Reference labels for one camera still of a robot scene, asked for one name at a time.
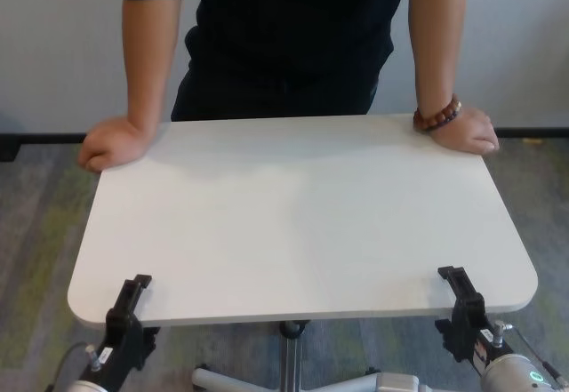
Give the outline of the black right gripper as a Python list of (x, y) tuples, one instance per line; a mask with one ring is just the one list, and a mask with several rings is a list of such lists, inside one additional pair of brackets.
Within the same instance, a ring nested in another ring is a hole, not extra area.
[(437, 273), (450, 285), (456, 298), (451, 318), (435, 321), (444, 349), (457, 362), (468, 361), (472, 365), (489, 365), (510, 354), (511, 347), (505, 340), (498, 347), (493, 345), (494, 329), (485, 313), (484, 298), (466, 270), (446, 266), (438, 268)]

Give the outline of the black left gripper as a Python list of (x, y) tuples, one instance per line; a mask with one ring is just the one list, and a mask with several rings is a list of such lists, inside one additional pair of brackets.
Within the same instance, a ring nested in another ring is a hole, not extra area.
[(125, 279), (116, 298), (116, 309), (106, 316), (105, 337), (97, 350), (100, 369), (92, 382), (105, 391), (119, 391), (131, 370), (141, 371), (156, 349), (159, 327), (143, 327), (134, 310), (152, 281), (150, 275)]

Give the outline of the person right hand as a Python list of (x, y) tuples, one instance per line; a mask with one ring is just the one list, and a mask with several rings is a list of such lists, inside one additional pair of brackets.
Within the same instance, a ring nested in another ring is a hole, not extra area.
[(126, 116), (105, 120), (86, 134), (78, 163), (89, 172), (129, 164), (147, 152), (155, 135), (155, 125), (136, 124)]

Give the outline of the person left hand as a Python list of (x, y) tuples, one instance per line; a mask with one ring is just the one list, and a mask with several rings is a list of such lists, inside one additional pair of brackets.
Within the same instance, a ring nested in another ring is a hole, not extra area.
[(487, 155), (500, 147), (490, 117), (476, 108), (462, 108), (448, 124), (430, 133), (439, 146), (474, 155)]

